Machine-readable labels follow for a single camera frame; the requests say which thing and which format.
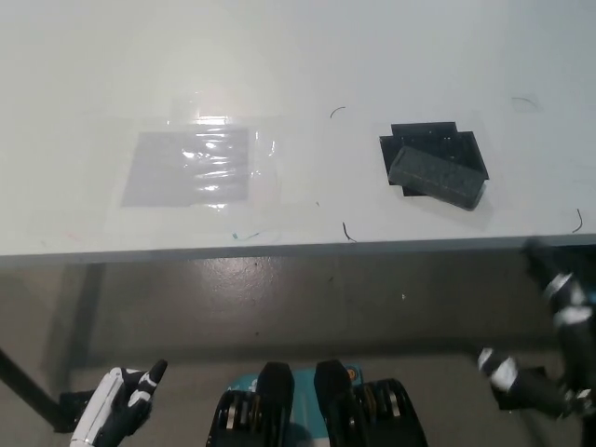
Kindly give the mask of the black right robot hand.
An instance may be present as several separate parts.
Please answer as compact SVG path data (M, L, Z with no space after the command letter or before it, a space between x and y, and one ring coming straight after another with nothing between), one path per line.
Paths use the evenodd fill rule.
M492 348L478 355L478 369L491 386L522 406L554 418L595 414L595 304L562 251L538 239L522 249L550 315L563 360L555 381L525 369Z

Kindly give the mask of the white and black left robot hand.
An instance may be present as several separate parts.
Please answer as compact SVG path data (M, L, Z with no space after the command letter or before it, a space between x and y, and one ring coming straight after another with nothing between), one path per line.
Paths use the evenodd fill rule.
M74 446L118 446L150 417L154 394L168 368L159 360L147 371L114 367L91 395L70 439Z

